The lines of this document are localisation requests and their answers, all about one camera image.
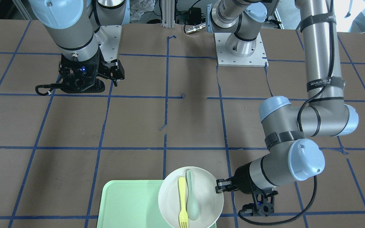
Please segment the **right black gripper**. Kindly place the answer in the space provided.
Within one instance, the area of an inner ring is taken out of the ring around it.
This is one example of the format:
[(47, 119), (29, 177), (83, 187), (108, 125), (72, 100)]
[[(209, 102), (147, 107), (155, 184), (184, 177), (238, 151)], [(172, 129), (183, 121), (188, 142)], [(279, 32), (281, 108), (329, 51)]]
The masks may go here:
[[(67, 58), (61, 54), (59, 74), (62, 79), (96, 79), (102, 77), (102, 53), (97, 51), (90, 59), (80, 61), (78, 57)], [(118, 81), (113, 80), (113, 86), (118, 86)]]

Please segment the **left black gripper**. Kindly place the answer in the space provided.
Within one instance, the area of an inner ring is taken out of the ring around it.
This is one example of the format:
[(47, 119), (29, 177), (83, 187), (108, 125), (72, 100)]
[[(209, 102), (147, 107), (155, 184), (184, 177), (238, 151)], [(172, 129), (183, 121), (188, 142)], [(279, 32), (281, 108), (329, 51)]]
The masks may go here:
[(252, 194), (259, 190), (251, 178), (249, 165), (238, 167), (230, 179), (217, 179), (216, 184), (216, 193), (240, 190), (244, 194)]

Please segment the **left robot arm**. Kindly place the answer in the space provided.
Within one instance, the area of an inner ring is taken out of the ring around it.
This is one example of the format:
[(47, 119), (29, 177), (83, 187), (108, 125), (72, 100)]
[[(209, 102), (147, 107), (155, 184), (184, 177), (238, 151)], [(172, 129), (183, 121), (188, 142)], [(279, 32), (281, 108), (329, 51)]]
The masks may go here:
[(240, 190), (250, 194), (255, 189), (271, 190), (318, 175), (325, 160), (311, 137), (347, 135), (359, 124), (355, 108), (344, 103), (346, 84), (333, 3), (294, 3), (300, 10), (308, 100), (301, 107), (293, 106), (284, 96), (262, 102), (259, 116), (269, 153), (237, 168), (232, 177), (217, 180), (216, 193)]

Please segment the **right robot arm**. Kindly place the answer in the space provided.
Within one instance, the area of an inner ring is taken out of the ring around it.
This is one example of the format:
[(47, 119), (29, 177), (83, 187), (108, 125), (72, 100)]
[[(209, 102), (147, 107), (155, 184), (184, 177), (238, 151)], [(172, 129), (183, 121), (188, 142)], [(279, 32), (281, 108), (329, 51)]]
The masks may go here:
[(121, 26), (130, 21), (128, 0), (31, 0), (35, 16), (59, 47), (62, 82), (37, 88), (66, 93), (102, 92), (125, 78), (117, 59)]

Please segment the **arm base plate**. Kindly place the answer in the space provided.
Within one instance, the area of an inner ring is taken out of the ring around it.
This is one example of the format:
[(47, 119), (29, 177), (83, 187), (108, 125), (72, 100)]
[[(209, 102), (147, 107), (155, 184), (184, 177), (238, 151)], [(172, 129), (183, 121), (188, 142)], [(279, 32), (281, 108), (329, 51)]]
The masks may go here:
[(214, 33), (217, 62), (225, 67), (268, 67), (260, 33), (253, 41), (239, 40), (234, 33)]
[(121, 32), (121, 25), (111, 25), (101, 26), (95, 34), (103, 59), (107, 63), (110, 63), (118, 57)]

